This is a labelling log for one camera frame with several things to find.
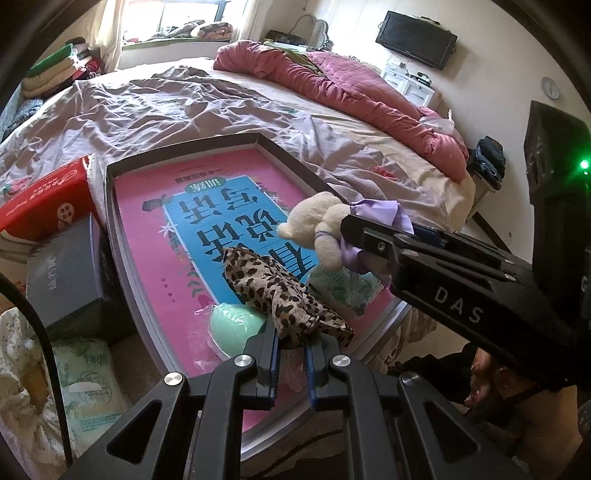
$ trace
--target black box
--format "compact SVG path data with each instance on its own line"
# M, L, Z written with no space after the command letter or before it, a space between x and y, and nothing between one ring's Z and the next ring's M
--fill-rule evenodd
M108 237L92 215L31 251L27 300L51 340L99 338L112 344L136 332Z

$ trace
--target leopard print scarf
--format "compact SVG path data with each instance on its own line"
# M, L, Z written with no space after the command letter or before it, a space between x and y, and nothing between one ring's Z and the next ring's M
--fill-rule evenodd
M339 340L342 347L353 330L340 315L316 300L295 276L271 257L245 247L224 249L223 275L248 306L273 316L279 338L287 348L301 346L316 328Z

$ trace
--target purple cloth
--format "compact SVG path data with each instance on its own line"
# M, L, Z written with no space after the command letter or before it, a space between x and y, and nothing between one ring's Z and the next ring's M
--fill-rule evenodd
M414 233L413 223L396 200L366 200L351 204L351 214L382 225L391 226L399 232ZM369 269L362 264L358 255L360 248L347 244L340 239L340 251L343 265L351 271L364 275Z

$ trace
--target white drawer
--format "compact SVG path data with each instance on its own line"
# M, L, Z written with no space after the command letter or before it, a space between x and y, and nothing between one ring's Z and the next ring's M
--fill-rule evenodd
M408 87L407 78L393 72L384 72L383 78L393 89L399 91L404 95L404 91Z
M410 88L403 95L409 102L417 106L427 106L433 97L433 90L416 83L410 83Z

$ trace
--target wall-mounted tv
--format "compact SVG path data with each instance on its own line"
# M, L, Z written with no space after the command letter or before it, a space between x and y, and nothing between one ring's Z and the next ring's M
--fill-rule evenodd
M376 42L394 52L443 70L456 47L457 36L437 25L388 12Z

